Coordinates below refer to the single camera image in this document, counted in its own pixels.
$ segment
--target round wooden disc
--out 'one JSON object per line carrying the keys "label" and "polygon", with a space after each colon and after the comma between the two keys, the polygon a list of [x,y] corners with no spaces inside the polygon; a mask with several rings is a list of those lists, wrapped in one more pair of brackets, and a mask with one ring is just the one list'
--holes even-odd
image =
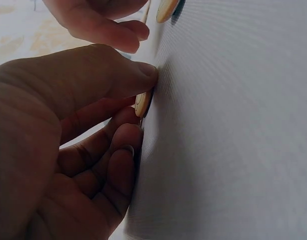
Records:
{"label": "round wooden disc", "polygon": [[180,0],[161,0],[156,16],[157,23],[162,24],[170,19],[179,2]]}
{"label": "round wooden disc", "polygon": [[152,91],[147,91],[142,94],[138,94],[135,98],[134,111],[137,117],[142,118],[146,113],[150,98],[152,96]]}

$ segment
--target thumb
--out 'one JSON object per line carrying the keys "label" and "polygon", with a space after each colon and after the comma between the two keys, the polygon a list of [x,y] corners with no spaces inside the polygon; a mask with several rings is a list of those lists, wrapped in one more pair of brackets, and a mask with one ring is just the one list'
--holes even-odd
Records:
{"label": "thumb", "polygon": [[93,44],[0,66],[3,81],[42,100],[60,119],[99,99],[127,98],[150,90],[157,69],[113,48]]}

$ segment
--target skin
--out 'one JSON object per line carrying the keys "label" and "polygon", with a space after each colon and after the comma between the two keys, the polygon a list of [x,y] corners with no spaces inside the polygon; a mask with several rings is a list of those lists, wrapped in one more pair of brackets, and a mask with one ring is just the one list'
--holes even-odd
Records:
{"label": "skin", "polygon": [[108,239],[129,206],[142,146],[129,106],[157,79],[151,65],[101,44],[0,66],[0,239]]}
{"label": "skin", "polygon": [[43,0],[70,34],[92,43],[106,44],[135,53],[146,40],[148,27],[136,20],[114,20],[137,12],[148,0]]}

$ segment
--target button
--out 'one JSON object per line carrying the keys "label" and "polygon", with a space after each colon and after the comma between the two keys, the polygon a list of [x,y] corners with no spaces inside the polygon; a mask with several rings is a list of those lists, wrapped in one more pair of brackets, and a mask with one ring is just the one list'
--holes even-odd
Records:
{"label": "button", "polygon": [[142,118],[149,108],[149,103],[152,98],[153,91],[147,91],[138,94],[135,98],[134,111],[137,117]]}
{"label": "button", "polygon": [[180,1],[181,0],[161,0],[157,11],[157,16],[155,18],[157,23],[162,24],[170,19]]}

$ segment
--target fingernail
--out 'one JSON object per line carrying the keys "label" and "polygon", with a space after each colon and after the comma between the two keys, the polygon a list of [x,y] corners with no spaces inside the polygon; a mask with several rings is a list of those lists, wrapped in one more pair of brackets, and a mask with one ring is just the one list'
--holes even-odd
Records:
{"label": "fingernail", "polygon": [[132,158],[135,156],[135,149],[131,145],[125,145],[122,147],[122,149],[125,149],[127,151],[130,151],[132,153]]}
{"label": "fingernail", "polygon": [[138,67],[140,71],[148,77],[156,71],[156,68],[153,65],[144,62],[138,62]]}
{"label": "fingernail", "polygon": [[142,36],[138,36],[139,42],[145,41],[145,40],[147,40],[147,39],[148,39],[148,37],[143,38]]}

